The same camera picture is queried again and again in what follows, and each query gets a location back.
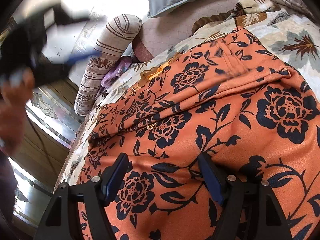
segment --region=black plastic clip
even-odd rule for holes
[[[242,182],[217,167],[207,153],[201,153],[198,162],[212,199],[223,207],[211,240],[234,240],[243,208],[248,210],[243,240],[292,240],[284,212],[267,180],[260,184]]]
[[[84,184],[69,186],[62,182],[52,196],[40,221],[34,240],[83,240],[78,203],[84,203],[92,240],[116,240],[104,207],[115,200],[129,166],[121,153],[101,176]]]

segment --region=metal screw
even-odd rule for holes
[[[68,185],[67,182],[62,182],[59,184],[59,188],[65,188]]]
[[[230,181],[236,181],[237,177],[235,175],[229,175],[227,179]]]
[[[92,182],[98,182],[99,180],[100,180],[99,176],[94,176],[94,177],[91,178]]]
[[[261,181],[261,184],[262,184],[263,186],[269,186],[269,181],[267,181],[266,179],[263,179],[263,180]]]

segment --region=bed sheet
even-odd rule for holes
[[[132,65],[113,83],[107,95],[98,97],[91,113],[80,127],[75,145],[61,170],[56,186],[62,181],[67,181],[70,185],[76,184],[84,158],[88,154],[87,137],[95,126],[101,106],[116,102],[124,92],[141,80],[141,73],[152,68],[154,70],[155,67],[161,69],[176,53],[183,53],[203,42],[225,36],[237,27],[245,27],[268,49],[258,53],[271,52],[299,70],[317,99],[320,99],[319,27],[305,15],[270,0],[240,0],[230,19],[219,25],[208,23],[199,28],[192,37],[164,51],[153,60]],[[241,47],[237,53],[238,57],[245,56],[241,53]]]

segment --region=orange floral fabric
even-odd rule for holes
[[[103,106],[78,182],[125,152],[130,167],[106,208],[117,239],[210,239],[221,207],[199,171],[197,156],[207,152],[243,181],[267,179],[303,240],[320,215],[319,109],[299,72],[238,27]],[[83,204],[79,212],[88,240]]]

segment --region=brown leaf print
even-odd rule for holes
[[[232,10],[231,13],[235,14],[235,17],[239,17],[242,15],[245,15],[246,14],[245,9],[248,9],[248,8],[252,8],[252,7],[243,8],[241,3],[237,2],[236,7]]]
[[[258,22],[262,22],[267,18],[266,13],[252,13],[235,18],[236,26],[246,27]]]
[[[301,40],[297,39],[297,38],[294,38],[294,41],[296,43],[294,44],[288,44],[288,45],[284,45],[281,47],[280,51],[286,51],[286,50],[290,50],[290,51],[294,51],[296,50],[297,53],[296,55],[298,55],[299,53],[301,54],[301,60],[302,60],[302,57],[305,53],[308,54],[309,56],[309,53],[311,53],[311,55],[316,59],[316,56],[318,56],[319,58],[319,55],[318,55],[318,52],[317,52],[317,49],[316,47],[319,48],[319,46],[316,46],[314,45],[310,35],[308,34],[305,34]]]
[[[208,42],[208,41],[216,40],[217,38],[224,37],[226,35],[227,35],[227,33],[221,33],[220,31],[217,31],[217,32],[211,34],[208,38],[196,38],[196,39],[204,39],[203,42]]]
[[[150,62],[151,62],[151,60],[148,60],[143,63],[138,63],[137,65],[134,66],[134,71],[138,71],[141,67],[147,66],[148,63],[150,63]]]

